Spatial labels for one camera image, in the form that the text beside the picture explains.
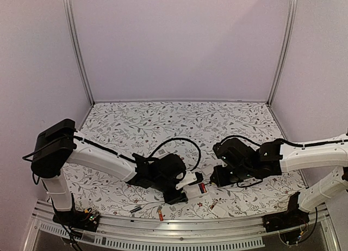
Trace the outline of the white small battery cover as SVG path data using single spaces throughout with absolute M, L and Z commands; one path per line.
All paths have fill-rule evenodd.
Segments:
M 211 174 L 213 173 L 213 170 L 214 170 L 213 165 L 207 165 L 201 168 L 202 174 L 204 175 L 204 177 L 207 177 L 207 178 L 211 176 Z

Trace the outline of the small white remote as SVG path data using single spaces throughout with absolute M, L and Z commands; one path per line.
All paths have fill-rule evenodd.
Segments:
M 193 199 L 196 199 L 196 198 L 201 198 L 201 197 L 204 197 L 204 196 L 206 196 L 207 194 L 209 194 L 208 189 L 207 189 L 206 186 L 205 186 L 205 187 L 206 187 L 207 193 L 201 194 L 198 185 L 199 185 L 199 184 L 195 184 L 195 185 L 186 186 L 186 187 L 183 188 L 184 193 L 186 194 L 188 200 L 193 200 Z

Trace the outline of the orange AAA battery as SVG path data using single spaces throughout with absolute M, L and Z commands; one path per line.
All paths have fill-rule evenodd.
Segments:
M 162 207 L 160 206 L 160 207 L 158 207 L 158 209 L 157 209 L 157 214 L 158 214 L 158 216 L 159 216 L 159 219 L 160 219 L 160 221 L 162 222 L 163 220 L 164 220 L 164 217 L 163 217 L 163 214 L 162 214 Z

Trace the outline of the long white remote with buttons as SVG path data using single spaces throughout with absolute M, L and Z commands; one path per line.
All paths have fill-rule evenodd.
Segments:
M 157 156 L 164 156 L 164 155 L 167 155 L 168 152 L 164 149 L 160 149 L 157 151 Z

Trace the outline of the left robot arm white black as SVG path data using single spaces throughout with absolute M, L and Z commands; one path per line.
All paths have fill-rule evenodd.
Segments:
M 42 179 L 53 206 L 69 226 L 77 225 L 81 215 L 73 208 L 73 197 L 61 171 L 67 163 L 107 173 L 130 185 L 161 191 L 167 204 L 180 202 L 182 188 L 196 180 L 176 154 L 127 157 L 86 139 L 71 119 L 64 119 L 41 132 L 35 150 L 23 156 L 23 160 L 31 163 L 32 172 Z

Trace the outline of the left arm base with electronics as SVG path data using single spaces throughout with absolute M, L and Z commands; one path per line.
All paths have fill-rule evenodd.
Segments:
M 88 208 L 87 212 L 76 210 L 72 193 L 70 199 L 71 208 L 67 211 L 57 210 L 55 202 L 52 202 L 54 210 L 53 221 L 73 229 L 96 232 L 100 221 L 100 213 L 93 211 L 91 208 Z

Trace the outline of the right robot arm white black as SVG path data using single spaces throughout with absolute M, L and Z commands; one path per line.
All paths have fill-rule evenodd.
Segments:
M 347 134 L 312 142 L 289 142 L 275 139 L 258 144 L 256 149 L 246 145 L 246 138 L 231 135 L 213 146 L 217 159 L 210 182 L 218 187 L 238 184 L 247 179 L 263 180 L 300 169 L 333 167 L 319 182 L 299 192 L 295 206 L 284 211 L 281 222 L 294 226 L 319 204 L 347 190 Z

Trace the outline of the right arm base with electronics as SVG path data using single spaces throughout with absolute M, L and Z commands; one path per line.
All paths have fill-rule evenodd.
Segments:
M 265 215 L 262 218 L 263 227 L 266 232 L 274 232 L 292 227 L 304 225 L 309 222 L 309 212 L 300 210 L 299 192 L 290 196 L 285 211 Z M 295 232 L 285 232 L 280 236 L 283 243 L 287 245 L 299 244 L 304 236 L 305 229 L 297 229 Z

